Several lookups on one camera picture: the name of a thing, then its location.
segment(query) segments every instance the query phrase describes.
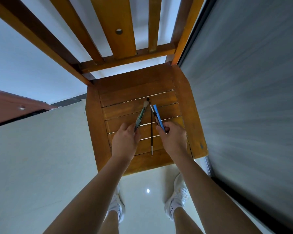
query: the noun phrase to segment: gray panel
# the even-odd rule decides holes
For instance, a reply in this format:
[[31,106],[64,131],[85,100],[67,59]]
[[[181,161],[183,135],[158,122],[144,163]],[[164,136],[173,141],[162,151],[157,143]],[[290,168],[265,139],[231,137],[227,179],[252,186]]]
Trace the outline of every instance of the gray panel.
[[181,69],[216,176],[293,229],[293,0],[218,0]]

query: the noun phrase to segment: blue marker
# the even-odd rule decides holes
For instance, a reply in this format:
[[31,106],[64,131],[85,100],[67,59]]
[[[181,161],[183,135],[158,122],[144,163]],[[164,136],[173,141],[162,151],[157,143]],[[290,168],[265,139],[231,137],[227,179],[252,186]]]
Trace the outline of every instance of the blue marker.
[[161,118],[160,118],[160,114],[158,113],[158,110],[157,110],[157,106],[156,106],[156,105],[153,105],[153,107],[154,107],[154,111],[155,111],[155,113],[156,113],[156,117],[157,117],[157,119],[158,119],[158,121],[159,121],[159,123],[160,123],[160,126],[161,126],[162,129],[165,131],[164,125],[163,125],[162,120],[161,120]]

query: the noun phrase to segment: shoe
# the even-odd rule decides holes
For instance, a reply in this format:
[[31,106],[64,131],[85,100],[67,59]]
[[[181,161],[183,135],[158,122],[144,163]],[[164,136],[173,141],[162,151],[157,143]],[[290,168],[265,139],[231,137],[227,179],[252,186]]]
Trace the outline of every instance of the shoe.
[[114,191],[111,203],[108,207],[106,216],[111,210],[115,210],[118,213],[118,223],[121,223],[124,220],[125,217],[125,205],[121,202],[119,198],[119,184],[116,187],[116,190]]
[[172,196],[165,203],[165,213],[170,220],[174,220],[173,213],[176,208],[184,207],[186,200],[189,197],[187,186],[183,180],[181,173],[175,178],[174,192]]

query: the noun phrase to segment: person's right hand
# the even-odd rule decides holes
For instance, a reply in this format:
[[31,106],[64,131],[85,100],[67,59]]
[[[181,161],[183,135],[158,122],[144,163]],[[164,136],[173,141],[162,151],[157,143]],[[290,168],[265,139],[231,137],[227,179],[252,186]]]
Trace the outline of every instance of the person's right hand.
[[160,126],[156,126],[164,149],[170,156],[178,154],[187,154],[187,133],[179,124],[173,122],[164,122],[164,127],[169,127],[169,132],[166,133]]

